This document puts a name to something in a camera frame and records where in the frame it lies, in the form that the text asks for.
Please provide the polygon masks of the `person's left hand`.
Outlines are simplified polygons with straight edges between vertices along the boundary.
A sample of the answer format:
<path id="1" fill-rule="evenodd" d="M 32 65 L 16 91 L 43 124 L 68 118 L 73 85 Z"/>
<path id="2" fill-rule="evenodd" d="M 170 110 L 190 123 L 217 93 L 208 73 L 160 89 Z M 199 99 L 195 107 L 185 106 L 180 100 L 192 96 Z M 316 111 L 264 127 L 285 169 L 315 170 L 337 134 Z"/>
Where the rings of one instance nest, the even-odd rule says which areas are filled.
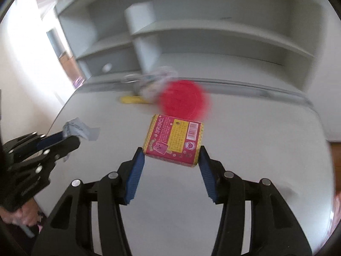
<path id="1" fill-rule="evenodd" d="M 6 224 L 26 225 L 28 227 L 32 227 L 41 220 L 39 210 L 38 204 L 33 198 L 31 198 L 15 212 L 9 212 L 1 206 L 1 219 Z"/>

